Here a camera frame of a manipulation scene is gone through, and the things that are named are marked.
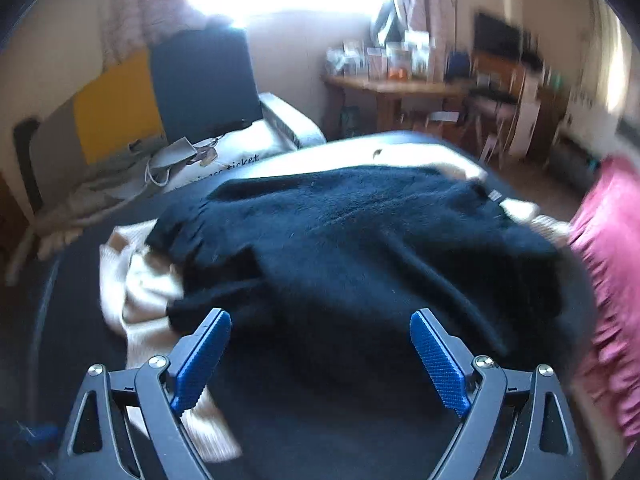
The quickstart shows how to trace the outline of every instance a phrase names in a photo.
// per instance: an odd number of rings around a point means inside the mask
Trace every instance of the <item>silver bolt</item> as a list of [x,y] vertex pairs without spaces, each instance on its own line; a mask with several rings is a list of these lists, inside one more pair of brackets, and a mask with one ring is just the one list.
[[152,368],[162,368],[166,364],[166,358],[161,355],[155,355],[149,359],[149,366]]
[[476,365],[479,368],[493,368],[494,364],[495,364],[494,360],[487,355],[481,355],[476,357]]
[[91,365],[89,369],[86,371],[91,377],[95,377],[96,375],[100,375],[104,371],[104,366],[102,365]]
[[538,366],[538,372],[545,377],[551,377],[554,374],[554,369],[549,365]]

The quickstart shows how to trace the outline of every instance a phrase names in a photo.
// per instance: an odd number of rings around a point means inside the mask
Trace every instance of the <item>wooden desk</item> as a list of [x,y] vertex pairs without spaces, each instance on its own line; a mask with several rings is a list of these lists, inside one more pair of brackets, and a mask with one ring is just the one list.
[[[376,129],[379,132],[388,132],[394,129],[396,118],[400,114],[402,98],[409,96],[424,97],[426,99],[461,99],[466,96],[468,86],[462,84],[429,83],[427,81],[370,81],[358,77],[344,76],[322,76],[322,80],[330,91],[330,102],[328,108],[338,105],[338,110],[344,106],[344,90],[349,88],[360,92],[375,95],[378,118]],[[325,115],[322,125],[325,133],[335,128],[337,120],[328,117],[331,110]]]

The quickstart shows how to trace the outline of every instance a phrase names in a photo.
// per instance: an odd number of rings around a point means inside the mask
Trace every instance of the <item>sofa armrest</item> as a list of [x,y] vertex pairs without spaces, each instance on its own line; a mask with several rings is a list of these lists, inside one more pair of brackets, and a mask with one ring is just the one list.
[[297,148],[325,144],[326,139],[316,124],[293,106],[273,94],[260,94],[262,114],[281,135],[291,140]]

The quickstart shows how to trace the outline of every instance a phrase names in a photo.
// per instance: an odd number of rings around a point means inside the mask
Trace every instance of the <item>blue gripper pad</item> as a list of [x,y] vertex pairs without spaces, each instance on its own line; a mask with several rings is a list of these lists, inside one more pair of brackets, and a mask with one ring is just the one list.
[[433,328],[420,312],[411,316],[411,341],[422,364],[427,369],[433,385],[445,407],[455,410],[459,417],[471,408],[466,394],[465,376]]
[[210,324],[207,324],[207,319],[205,319],[193,335],[185,336],[178,341],[170,358],[183,340],[200,339],[175,376],[171,409],[177,416],[181,416],[184,410],[190,410],[198,402],[200,394],[220,361],[220,357],[222,357],[230,333],[231,316],[228,312],[220,310],[220,313]]

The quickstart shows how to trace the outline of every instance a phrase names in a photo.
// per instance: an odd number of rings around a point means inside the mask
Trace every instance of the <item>red cloth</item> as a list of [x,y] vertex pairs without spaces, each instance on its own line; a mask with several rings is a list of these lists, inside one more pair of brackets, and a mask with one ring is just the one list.
[[598,307],[578,378],[631,449],[640,435],[640,176],[626,158],[602,163],[570,245],[591,273]]

